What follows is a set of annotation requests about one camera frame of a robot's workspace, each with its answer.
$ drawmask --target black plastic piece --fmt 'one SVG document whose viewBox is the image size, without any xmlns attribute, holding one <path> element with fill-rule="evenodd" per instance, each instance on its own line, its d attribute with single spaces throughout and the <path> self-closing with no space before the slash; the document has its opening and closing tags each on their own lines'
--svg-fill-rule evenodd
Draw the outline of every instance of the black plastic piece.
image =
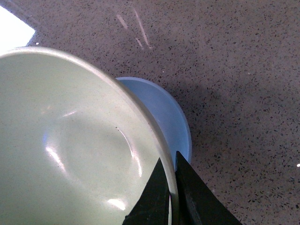
<svg viewBox="0 0 300 225">
<path fill-rule="evenodd" d="M 141 198 L 130 214 L 125 216 L 123 225 L 167 225 L 169 196 L 165 171 L 159 159 Z"/>
<path fill-rule="evenodd" d="M 176 180 L 183 225 L 241 225 L 177 151 Z"/>
</svg>

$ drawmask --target speckled countertop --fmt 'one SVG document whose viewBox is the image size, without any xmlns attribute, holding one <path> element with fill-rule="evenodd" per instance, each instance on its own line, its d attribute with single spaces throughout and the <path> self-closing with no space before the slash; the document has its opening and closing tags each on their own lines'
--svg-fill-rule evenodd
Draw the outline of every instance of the speckled countertop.
<svg viewBox="0 0 300 225">
<path fill-rule="evenodd" d="M 246 225 L 300 224 L 300 2 L 0 0 L 61 49 L 169 91 L 192 166 Z"/>
</svg>

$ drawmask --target plate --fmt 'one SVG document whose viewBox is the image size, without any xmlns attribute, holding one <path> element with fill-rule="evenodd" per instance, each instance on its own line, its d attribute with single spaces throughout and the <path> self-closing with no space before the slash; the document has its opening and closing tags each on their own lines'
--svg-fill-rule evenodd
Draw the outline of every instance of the plate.
<svg viewBox="0 0 300 225">
<path fill-rule="evenodd" d="M 176 167 L 176 152 L 191 163 L 192 138 L 188 121 L 177 101 L 162 87 L 138 77 L 119 77 L 147 107 L 159 125 L 171 152 Z"/>
<path fill-rule="evenodd" d="M 122 224 L 159 158 L 178 222 L 168 146 L 135 95 L 48 48 L 2 54 L 0 71 L 1 224 Z"/>
</svg>

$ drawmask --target bowl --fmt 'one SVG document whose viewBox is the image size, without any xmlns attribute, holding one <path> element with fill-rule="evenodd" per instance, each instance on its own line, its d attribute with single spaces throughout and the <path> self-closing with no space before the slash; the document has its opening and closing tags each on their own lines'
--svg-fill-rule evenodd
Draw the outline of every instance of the bowl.
<svg viewBox="0 0 300 225">
<path fill-rule="evenodd" d="M 160 158 L 178 222 L 172 159 L 155 119 L 120 82 L 70 54 L 0 55 L 0 223 L 122 224 Z"/>
</svg>

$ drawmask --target black object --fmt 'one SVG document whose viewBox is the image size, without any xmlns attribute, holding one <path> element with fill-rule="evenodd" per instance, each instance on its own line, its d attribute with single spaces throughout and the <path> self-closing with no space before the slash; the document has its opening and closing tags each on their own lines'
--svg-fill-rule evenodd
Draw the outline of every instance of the black object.
<svg viewBox="0 0 300 225">
<path fill-rule="evenodd" d="M 167 225 L 169 218 L 169 187 L 160 159 L 143 190 L 142 196 L 125 216 L 123 225 Z"/>
<path fill-rule="evenodd" d="M 180 152 L 176 152 L 176 180 L 184 225 L 241 225 L 219 202 Z"/>
</svg>

